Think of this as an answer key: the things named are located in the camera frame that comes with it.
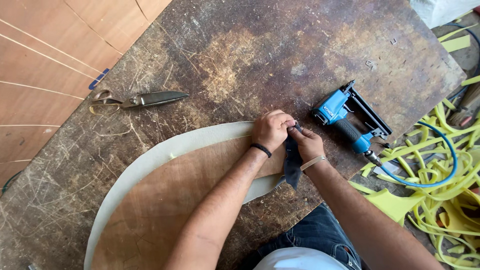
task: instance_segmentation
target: jeans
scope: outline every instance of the jeans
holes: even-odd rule
[[[361,270],[359,255],[325,203],[317,206],[290,230],[250,254],[239,270],[252,270],[274,250],[293,246],[320,250],[349,270]]]

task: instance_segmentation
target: clear bracelet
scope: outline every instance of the clear bracelet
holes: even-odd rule
[[[312,159],[311,161],[303,164],[301,167],[300,167],[300,171],[304,171],[306,168],[312,166],[313,164],[319,162],[319,161],[322,161],[322,160],[325,160],[326,162],[328,162],[328,164],[330,164],[330,162],[328,161],[328,159],[326,159],[326,157],[324,156],[318,156],[314,159]]]

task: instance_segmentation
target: wristband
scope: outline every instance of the wristband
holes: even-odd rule
[[[265,154],[267,154],[267,156],[269,158],[272,156],[272,153],[270,153],[270,151],[268,151],[268,149],[263,147],[263,145],[261,145],[261,144],[251,144],[250,147],[256,147],[256,148],[260,149],[261,151],[265,152]]]
[[[319,161],[322,161],[322,160],[325,160],[326,162],[328,162],[328,164],[330,164],[330,162],[328,161],[328,159],[326,159],[326,157],[324,156],[318,156],[314,159],[312,159],[311,161],[303,164],[301,167],[300,167],[300,171],[304,171],[306,168],[312,166],[313,164],[319,162]]]

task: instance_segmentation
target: staple gun handle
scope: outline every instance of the staple gun handle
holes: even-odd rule
[[[334,127],[337,128],[343,135],[346,137],[346,139],[351,143],[355,143],[358,139],[361,137],[360,131],[348,121],[347,118],[342,118],[337,120],[334,123]]]

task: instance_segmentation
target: scratched work surface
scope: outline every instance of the scratched work surface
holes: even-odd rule
[[[92,93],[1,197],[0,266],[81,269],[110,187],[172,136],[280,108],[324,138],[330,162],[349,178],[366,160],[336,132],[316,127],[311,105],[357,79],[393,141],[463,78],[406,0],[173,0],[96,91],[127,98],[169,89],[190,97],[94,116]],[[320,202],[305,178],[297,192],[281,187],[242,208],[219,268],[236,266]]]

